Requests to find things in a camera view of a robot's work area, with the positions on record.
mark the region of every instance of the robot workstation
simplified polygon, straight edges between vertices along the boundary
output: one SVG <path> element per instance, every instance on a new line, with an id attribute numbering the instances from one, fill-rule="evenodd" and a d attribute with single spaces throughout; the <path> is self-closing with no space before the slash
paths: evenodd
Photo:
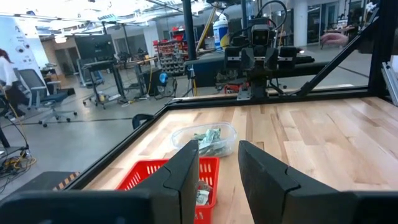
<path id="1" fill-rule="evenodd" d="M 183 0 L 188 67 L 206 63 L 196 57 L 190 8 L 191 2 Z M 276 47 L 281 24 L 261 16 L 244 19 L 244 35 L 231 37 L 221 54 L 226 69 L 244 77 L 239 93 L 175 98 L 154 115 L 137 115 L 134 131 L 63 190 L 15 194 L 0 205 L 0 219 L 397 223 L 398 84 L 389 65 L 397 9 L 397 1 L 381 0 L 370 23 L 323 65 L 297 56 L 295 47 Z M 361 45 L 365 40 L 368 46 Z M 368 85 L 317 88 L 361 47 L 373 52 Z M 298 90 L 272 82 L 308 74 L 315 76 Z M 232 125 L 236 139 L 219 163 L 200 157 L 198 140 L 173 150 L 170 137 L 176 130 L 214 123 Z M 151 159 L 164 160 L 131 172 L 137 161 L 142 165 Z M 210 204 L 198 207 L 199 179 L 213 191 Z"/>

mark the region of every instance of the black metal frame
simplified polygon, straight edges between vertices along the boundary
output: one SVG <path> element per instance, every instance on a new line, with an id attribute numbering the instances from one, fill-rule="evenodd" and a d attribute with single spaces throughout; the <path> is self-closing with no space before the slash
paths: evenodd
<path id="1" fill-rule="evenodd" d="M 393 46 L 395 26 L 388 26 L 385 21 L 396 21 L 398 9 L 397 1 L 381 0 L 379 18 L 363 31 L 362 36 L 358 36 L 352 41 L 342 53 L 332 60 L 318 75 L 310 82 L 306 83 L 299 91 L 287 96 L 278 96 L 271 94 L 268 98 L 251 99 L 246 101 L 237 101 L 235 96 L 220 98 L 186 98 L 174 99 L 167 103 L 160 111 L 153 116 L 146 116 L 146 121 L 135 129 L 125 140 L 120 142 L 112 150 L 103 155 L 99 160 L 92 164 L 86 171 L 82 172 L 74 181 L 72 181 L 65 190 L 82 189 L 89 184 L 103 169 L 124 152 L 136 139 L 145 133 L 156 121 L 170 110 L 183 110 L 192 108 L 212 108 L 225 106 L 245 106 L 258 105 L 266 103 L 287 103 L 297 101 L 311 100 L 332 100 L 342 98 L 360 98 L 368 96 L 384 97 L 386 93 L 385 83 L 381 74 L 381 62 L 386 62 L 391 57 L 389 47 Z M 336 68 L 354 49 L 358 46 L 361 39 L 370 33 L 376 34 L 376 43 L 372 56 L 371 71 L 369 74 L 368 86 L 353 86 L 345 88 L 330 88 L 324 90 L 314 90 L 334 68 Z"/>

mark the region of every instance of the hand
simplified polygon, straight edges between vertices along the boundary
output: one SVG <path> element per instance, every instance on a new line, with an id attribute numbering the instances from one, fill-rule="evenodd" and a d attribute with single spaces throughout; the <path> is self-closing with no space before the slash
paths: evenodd
<path id="1" fill-rule="evenodd" d="M 343 34 L 329 33 L 321 37 L 321 42 L 323 44 L 346 45 L 348 44 L 348 37 Z"/>

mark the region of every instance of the clear plastic container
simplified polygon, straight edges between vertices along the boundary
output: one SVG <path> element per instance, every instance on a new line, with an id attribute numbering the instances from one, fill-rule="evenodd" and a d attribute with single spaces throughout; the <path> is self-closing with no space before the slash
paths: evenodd
<path id="1" fill-rule="evenodd" d="M 228 122 L 191 126 L 174 132 L 171 143 L 174 148 L 181 149 L 195 138 L 199 140 L 199 156 L 223 157 L 232 154 L 236 131 Z"/>

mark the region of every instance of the red plastic basket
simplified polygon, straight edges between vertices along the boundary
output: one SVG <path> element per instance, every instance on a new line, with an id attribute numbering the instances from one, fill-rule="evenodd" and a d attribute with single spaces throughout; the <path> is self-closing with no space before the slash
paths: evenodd
<path id="1" fill-rule="evenodd" d="M 116 188 L 117 190 L 130 190 L 145 178 L 149 177 L 164 165 L 168 159 L 158 159 L 151 161 L 138 161 L 129 171 L 127 176 Z M 220 159 L 217 157 L 201 157 L 199 158 L 199 178 L 204 180 L 213 187 L 213 191 L 209 194 L 209 205 L 197 206 L 195 209 L 196 224 L 210 224 L 211 212 L 216 205 L 218 169 L 220 167 Z"/>

